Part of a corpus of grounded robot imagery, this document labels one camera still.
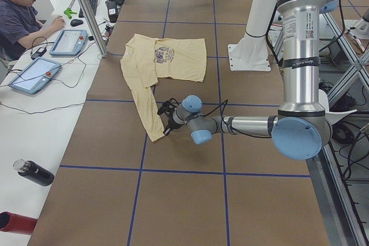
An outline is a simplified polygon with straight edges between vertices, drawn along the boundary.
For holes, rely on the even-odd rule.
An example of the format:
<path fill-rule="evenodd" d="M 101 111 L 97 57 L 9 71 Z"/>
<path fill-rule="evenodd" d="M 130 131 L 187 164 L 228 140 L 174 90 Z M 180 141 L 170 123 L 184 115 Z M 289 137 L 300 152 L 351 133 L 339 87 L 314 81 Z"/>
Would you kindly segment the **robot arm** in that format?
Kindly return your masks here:
<path fill-rule="evenodd" d="M 306 160 L 316 156 L 332 136 L 327 110 L 319 102 L 319 16 L 338 0 L 276 0 L 283 17 L 284 102 L 276 116 L 224 116 L 206 118 L 202 101 L 187 96 L 170 111 L 165 134 L 187 126 L 200 145 L 216 133 L 270 138 L 286 157 Z"/>

